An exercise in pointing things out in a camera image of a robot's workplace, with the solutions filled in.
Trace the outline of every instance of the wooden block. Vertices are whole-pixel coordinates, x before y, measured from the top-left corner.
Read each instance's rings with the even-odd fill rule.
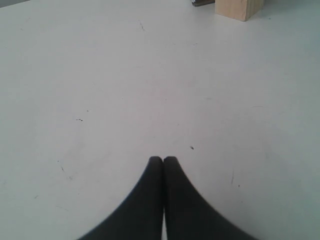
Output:
[[[215,0],[215,13],[247,21],[264,5],[265,0]]]

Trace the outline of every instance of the white surface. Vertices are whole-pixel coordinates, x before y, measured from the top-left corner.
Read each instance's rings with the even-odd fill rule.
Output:
[[[250,234],[319,239],[319,8],[272,0],[248,22],[189,0],[0,8],[0,238],[76,239],[149,156],[174,155]]]

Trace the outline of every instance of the wooden cube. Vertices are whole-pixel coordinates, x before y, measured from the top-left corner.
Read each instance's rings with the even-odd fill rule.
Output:
[[[215,0],[215,13],[247,21],[264,5],[265,0]]]

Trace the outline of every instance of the black rubber tip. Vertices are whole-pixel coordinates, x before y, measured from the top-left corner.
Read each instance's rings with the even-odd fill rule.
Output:
[[[153,156],[123,203],[81,240],[161,240],[162,223],[163,162]]]
[[[254,240],[205,201],[174,156],[164,159],[164,189],[168,240]]]

